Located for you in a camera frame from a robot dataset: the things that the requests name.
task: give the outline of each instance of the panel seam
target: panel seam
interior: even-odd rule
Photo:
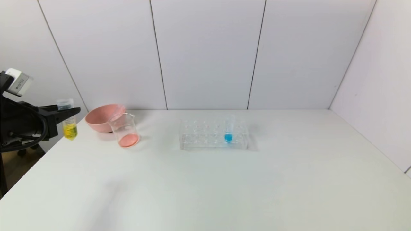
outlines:
[[[262,29],[263,29],[264,14],[265,14],[265,12],[266,12],[266,4],[267,4],[267,0],[265,0],[265,2],[264,2],[263,17],[261,18],[260,34],[259,34],[259,36],[258,36],[257,51],[256,51],[256,58],[255,58],[255,60],[254,60],[253,75],[252,75],[252,77],[251,77],[250,93],[248,94],[247,110],[248,110],[248,106],[250,105],[251,89],[252,89],[252,87],[253,87],[254,72],[255,72],[255,70],[256,70],[258,48],[259,48],[259,46],[260,46],[261,31],[262,31]]]
[[[88,108],[87,108],[87,105],[85,104],[84,99],[83,99],[83,97],[81,96],[81,93],[80,93],[80,91],[79,91],[79,88],[77,87],[77,84],[76,84],[76,82],[75,82],[74,79],[73,79],[73,76],[72,76],[72,74],[71,74],[71,72],[70,72],[70,70],[69,70],[69,67],[67,66],[66,61],[64,60],[63,55],[61,54],[60,48],[59,48],[58,45],[57,45],[57,42],[56,42],[55,37],[54,37],[54,35],[53,35],[53,32],[51,31],[50,25],[48,24],[48,21],[47,21],[47,19],[46,19],[46,15],[44,14],[42,5],[40,4],[40,1],[39,1],[39,0],[37,0],[37,3],[39,4],[40,10],[42,11],[43,18],[44,18],[44,20],[46,21],[47,28],[48,28],[48,30],[50,31],[51,37],[53,38],[53,41],[54,41],[54,44],[55,44],[55,46],[57,47],[57,50],[58,50],[58,52],[59,52],[59,54],[60,54],[61,59],[63,60],[64,66],[66,67],[66,69],[67,69],[67,71],[68,71],[68,73],[69,73],[69,75],[70,75],[70,78],[72,79],[72,81],[73,81],[73,83],[74,83],[74,86],[76,87],[76,90],[77,90],[77,92],[79,93],[80,99],[83,101],[84,107],[85,107],[85,109],[86,109],[87,112],[88,112],[89,110],[88,110]]]
[[[369,17],[368,17],[368,19],[367,19],[367,23],[365,24],[365,27],[364,27],[363,32],[362,32],[362,34],[361,34],[360,40],[358,41],[358,44],[357,44],[356,49],[355,49],[355,51],[354,51],[354,53],[353,53],[353,56],[351,57],[350,63],[348,64],[347,69],[345,70],[344,75],[343,75],[343,77],[342,77],[342,79],[341,79],[341,81],[340,81],[340,83],[339,83],[339,85],[338,85],[338,88],[337,88],[337,90],[335,91],[334,97],[333,97],[332,100],[331,100],[330,106],[328,107],[329,110],[331,109],[331,105],[332,105],[332,103],[334,102],[335,97],[337,96],[337,93],[338,93],[338,91],[339,91],[339,89],[340,89],[340,87],[341,87],[341,85],[342,85],[342,82],[344,81],[345,76],[347,75],[348,69],[349,69],[350,66],[351,66],[351,63],[352,63],[352,61],[353,61],[353,59],[354,59],[354,56],[356,55],[356,52],[357,52],[357,50],[358,50],[358,47],[360,46],[361,40],[363,39],[365,30],[367,29],[369,20],[371,19],[371,15],[372,15],[372,13],[374,12],[374,8],[375,8],[375,5],[377,4],[377,1],[378,1],[378,0],[375,0],[375,1],[374,1],[374,5],[372,6],[371,13],[369,14]]]
[[[160,74],[161,74],[161,82],[162,82],[162,84],[163,84],[164,100],[166,101],[166,110],[168,110],[169,107],[168,107],[168,105],[167,105],[166,88],[164,87],[163,69],[161,68],[160,51],[159,51],[159,49],[158,49],[157,33],[156,33],[156,31],[155,31],[154,14],[153,14],[153,8],[152,8],[152,6],[151,6],[151,0],[150,0],[150,11],[151,11],[151,19],[152,19],[152,22],[153,22],[155,45],[156,45],[156,47],[157,47],[158,63],[160,64]]]

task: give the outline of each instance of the test tube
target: test tube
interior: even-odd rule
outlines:
[[[59,111],[74,108],[74,100],[71,98],[59,99],[57,100],[57,108]],[[76,116],[74,115],[64,120],[63,122],[61,122],[61,124],[63,125],[64,137],[69,140],[74,140],[74,138],[77,136]]]
[[[233,131],[234,131],[234,124],[236,123],[236,117],[234,115],[230,115],[226,119],[226,133],[224,134],[224,139],[227,143],[231,143],[233,140]]]

